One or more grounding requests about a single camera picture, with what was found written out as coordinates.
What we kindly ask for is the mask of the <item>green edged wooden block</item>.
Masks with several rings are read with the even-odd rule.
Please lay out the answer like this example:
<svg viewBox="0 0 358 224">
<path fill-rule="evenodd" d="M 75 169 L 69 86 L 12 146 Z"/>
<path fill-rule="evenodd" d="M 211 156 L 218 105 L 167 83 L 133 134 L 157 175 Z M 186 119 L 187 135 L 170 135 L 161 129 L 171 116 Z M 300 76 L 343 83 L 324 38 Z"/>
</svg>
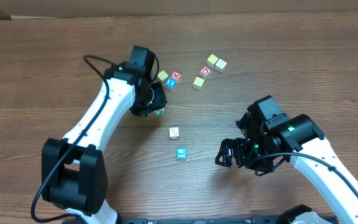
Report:
<svg viewBox="0 0 358 224">
<path fill-rule="evenodd" d="M 165 108 L 162 108 L 162 109 L 157 110 L 157 111 L 155 112 L 155 115 L 156 115 L 156 116 L 161 116 L 161 115 L 163 115 L 163 114 L 165 114 Z"/>
</svg>

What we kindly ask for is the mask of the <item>red edged wooden block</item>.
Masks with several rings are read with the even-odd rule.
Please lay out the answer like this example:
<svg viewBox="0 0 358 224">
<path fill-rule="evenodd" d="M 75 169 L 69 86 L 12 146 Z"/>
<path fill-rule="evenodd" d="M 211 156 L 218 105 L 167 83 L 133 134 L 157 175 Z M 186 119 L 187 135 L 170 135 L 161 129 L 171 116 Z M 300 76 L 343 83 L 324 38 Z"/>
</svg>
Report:
<svg viewBox="0 0 358 224">
<path fill-rule="evenodd" d="M 180 138 L 179 127 L 169 127 L 169 138 L 170 139 Z"/>
</svg>

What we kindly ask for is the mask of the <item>blue wooden block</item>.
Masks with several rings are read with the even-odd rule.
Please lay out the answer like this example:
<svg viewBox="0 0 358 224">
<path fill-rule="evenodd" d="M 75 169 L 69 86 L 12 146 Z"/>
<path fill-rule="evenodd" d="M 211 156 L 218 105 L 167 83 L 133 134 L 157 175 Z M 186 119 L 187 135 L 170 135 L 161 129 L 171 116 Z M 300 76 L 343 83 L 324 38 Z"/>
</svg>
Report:
<svg viewBox="0 0 358 224">
<path fill-rule="evenodd" d="M 178 147 L 177 148 L 177 159 L 178 160 L 186 160 L 187 158 L 187 148 L 185 147 Z"/>
</svg>

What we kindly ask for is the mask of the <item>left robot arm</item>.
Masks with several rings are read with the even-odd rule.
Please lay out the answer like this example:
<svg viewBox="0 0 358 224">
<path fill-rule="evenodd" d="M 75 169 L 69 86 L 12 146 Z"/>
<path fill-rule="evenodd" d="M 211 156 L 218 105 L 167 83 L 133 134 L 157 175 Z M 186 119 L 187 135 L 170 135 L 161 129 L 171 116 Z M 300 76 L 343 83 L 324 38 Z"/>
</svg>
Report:
<svg viewBox="0 0 358 224">
<path fill-rule="evenodd" d="M 167 104 L 162 84 L 151 74 L 158 66 L 151 50 L 134 46 L 128 61 L 97 71 L 103 84 L 85 115 L 64 137 L 43 145 L 42 184 L 30 208 L 34 221 L 117 222 L 106 200 L 104 152 L 126 111 L 147 117 Z"/>
</svg>

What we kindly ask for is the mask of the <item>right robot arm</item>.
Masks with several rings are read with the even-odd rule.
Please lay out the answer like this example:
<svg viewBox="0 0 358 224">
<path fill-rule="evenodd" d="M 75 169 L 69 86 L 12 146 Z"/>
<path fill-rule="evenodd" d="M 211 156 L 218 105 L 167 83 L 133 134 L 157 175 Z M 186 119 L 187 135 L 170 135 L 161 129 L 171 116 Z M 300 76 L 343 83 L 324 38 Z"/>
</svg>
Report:
<svg viewBox="0 0 358 224">
<path fill-rule="evenodd" d="M 236 126 L 243 138 L 222 141 L 217 165 L 237 165 L 263 176 L 289 162 L 312 183 L 341 223 L 358 223 L 358 181 L 309 116 L 290 118 L 268 95 L 251 104 Z"/>
</svg>

